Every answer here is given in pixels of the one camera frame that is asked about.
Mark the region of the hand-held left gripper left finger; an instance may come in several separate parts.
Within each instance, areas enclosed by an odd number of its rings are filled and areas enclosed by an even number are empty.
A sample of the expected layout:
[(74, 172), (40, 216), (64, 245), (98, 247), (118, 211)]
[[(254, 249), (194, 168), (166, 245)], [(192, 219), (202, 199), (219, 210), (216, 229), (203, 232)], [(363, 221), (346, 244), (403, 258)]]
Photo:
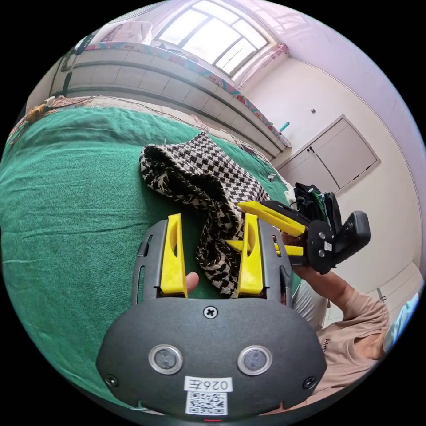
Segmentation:
[(188, 297), (179, 213), (168, 216), (166, 223), (160, 290), (165, 296)]

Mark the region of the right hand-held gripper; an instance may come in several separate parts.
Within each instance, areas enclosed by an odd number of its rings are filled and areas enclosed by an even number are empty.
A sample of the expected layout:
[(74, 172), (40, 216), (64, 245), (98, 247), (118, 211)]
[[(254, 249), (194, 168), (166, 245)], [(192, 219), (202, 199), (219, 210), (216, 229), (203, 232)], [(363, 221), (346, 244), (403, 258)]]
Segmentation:
[[(292, 266), (310, 266), (320, 274), (326, 274), (333, 268), (332, 228), (327, 220), (309, 219), (302, 213), (278, 202), (257, 201), (241, 202), (237, 206), (244, 212), (257, 216), (260, 220), (279, 229), (283, 237), (284, 248)], [(241, 252), (243, 241), (226, 240), (236, 251)], [(274, 243), (277, 254), (280, 248)]]

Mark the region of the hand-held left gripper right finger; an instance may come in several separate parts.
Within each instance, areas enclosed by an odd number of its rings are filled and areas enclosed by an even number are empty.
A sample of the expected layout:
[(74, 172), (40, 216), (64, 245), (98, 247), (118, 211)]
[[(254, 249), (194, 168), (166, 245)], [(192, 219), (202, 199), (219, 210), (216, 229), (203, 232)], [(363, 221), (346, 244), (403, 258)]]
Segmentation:
[(264, 288), (258, 217), (245, 214), (237, 298), (258, 297)]

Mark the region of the person's right hand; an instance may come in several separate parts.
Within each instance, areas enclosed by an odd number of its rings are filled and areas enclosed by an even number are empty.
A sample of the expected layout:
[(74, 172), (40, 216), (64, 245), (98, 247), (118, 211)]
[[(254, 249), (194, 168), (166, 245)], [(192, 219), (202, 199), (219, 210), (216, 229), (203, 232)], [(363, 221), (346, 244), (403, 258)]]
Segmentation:
[(293, 266), (292, 269), (318, 295), (329, 300), (340, 310), (343, 310), (355, 292), (351, 285), (333, 272), (322, 275), (310, 266)]

